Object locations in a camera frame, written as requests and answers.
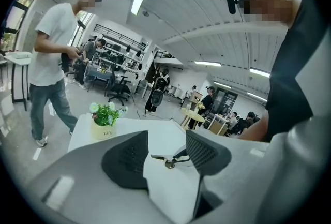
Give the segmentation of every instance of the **hand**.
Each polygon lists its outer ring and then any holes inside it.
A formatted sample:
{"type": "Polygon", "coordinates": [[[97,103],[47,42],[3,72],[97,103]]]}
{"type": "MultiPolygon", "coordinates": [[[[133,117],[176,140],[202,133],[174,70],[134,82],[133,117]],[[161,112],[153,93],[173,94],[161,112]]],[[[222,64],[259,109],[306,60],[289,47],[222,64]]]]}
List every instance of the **hand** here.
{"type": "Polygon", "coordinates": [[[76,47],[67,47],[66,53],[70,59],[78,58],[80,59],[79,49],[76,47]]]}

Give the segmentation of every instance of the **ceiling beam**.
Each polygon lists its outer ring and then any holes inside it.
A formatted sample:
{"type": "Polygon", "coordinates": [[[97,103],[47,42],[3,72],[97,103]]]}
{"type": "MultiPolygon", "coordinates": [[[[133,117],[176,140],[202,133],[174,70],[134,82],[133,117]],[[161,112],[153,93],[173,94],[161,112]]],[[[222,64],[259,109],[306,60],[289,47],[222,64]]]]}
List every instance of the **ceiling beam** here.
{"type": "Polygon", "coordinates": [[[171,44],[185,39],[213,35],[224,33],[260,33],[268,35],[280,35],[286,34],[288,28],[281,24],[270,24],[265,22],[243,22],[243,23],[225,23],[219,25],[213,25],[196,29],[190,32],[183,33],[178,36],[171,37],[163,42],[162,45],[171,44]]]}

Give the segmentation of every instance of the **railing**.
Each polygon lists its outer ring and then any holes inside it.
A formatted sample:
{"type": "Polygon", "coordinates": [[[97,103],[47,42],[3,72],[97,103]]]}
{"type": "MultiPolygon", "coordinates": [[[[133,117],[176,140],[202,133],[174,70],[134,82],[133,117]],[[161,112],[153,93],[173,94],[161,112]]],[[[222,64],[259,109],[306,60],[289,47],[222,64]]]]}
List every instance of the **railing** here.
{"type": "Polygon", "coordinates": [[[134,47],[134,48],[138,48],[138,49],[141,49],[142,51],[145,51],[145,46],[134,41],[133,39],[125,36],[125,35],[122,35],[114,30],[111,30],[107,27],[104,27],[100,24],[96,24],[95,25],[95,28],[94,28],[94,31],[97,32],[97,33],[101,33],[101,34],[105,34],[105,35],[109,35],[111,36],[112,38],[114,39],[118,39],[120,40],[121,42],[125,43],[125,44],[129,44],[130,46],[134,47]]]}
{"type": "Polygon", "coordinates": [[[174,56],[170,55],[166,51],[162,51],[162,52],[158,51],[158,52],[156,52],[154,58],[174,58],[174,56]]]}

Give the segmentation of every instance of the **window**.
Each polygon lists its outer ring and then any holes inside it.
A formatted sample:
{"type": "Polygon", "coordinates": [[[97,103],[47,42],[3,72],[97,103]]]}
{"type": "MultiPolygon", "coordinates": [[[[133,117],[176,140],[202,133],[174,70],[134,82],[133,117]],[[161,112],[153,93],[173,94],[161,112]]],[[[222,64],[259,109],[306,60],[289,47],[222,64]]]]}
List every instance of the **window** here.
{"type": "MultiPolygon", "coordinates": [[[[92,13],[89,13],[89,12],[86,12],[86,11],[80,11],[77,14],[78,19],[81,20],[84,25],[88,24],[88,22],[90,21],[92,16],[93,16],[92,13]]],[[[81,40],[83,32],[84,32],[84,28],[81,27],[80,25],[77,25],[76,29],[73,32],[73,35],[71,36],[71,39],[68,43],[68,46],[78,47],[78,44],[81,40]]]]}
{"type": "Polygon", "coordinates": [[[15,0],[12,4],[6,20],[5,33],[0,43],[1,50],[8,51],[15,49],[17,35],[32,2],[33,0],[15,0]]]}

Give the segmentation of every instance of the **sneaker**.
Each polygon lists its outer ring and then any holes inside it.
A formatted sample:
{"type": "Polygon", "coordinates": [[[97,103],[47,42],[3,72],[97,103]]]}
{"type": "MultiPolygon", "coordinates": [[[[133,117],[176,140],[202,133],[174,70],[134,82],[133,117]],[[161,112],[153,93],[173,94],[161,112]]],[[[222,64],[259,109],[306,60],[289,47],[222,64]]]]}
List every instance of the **sneaker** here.
{"type": "Polygon", "coordinates": [[[82,89],[87,89],[87,87],[85,87],[85,86],[82,85],[82,84],[79,84],[79,87],[82,88],[82,89]]]}
{"type": "Polygon", "coordinates": [[[36,139],[36,142],[41,147],[44,147],[47,145],[47,140],[45,138],[41,138],[40,140],[36,139]]]}

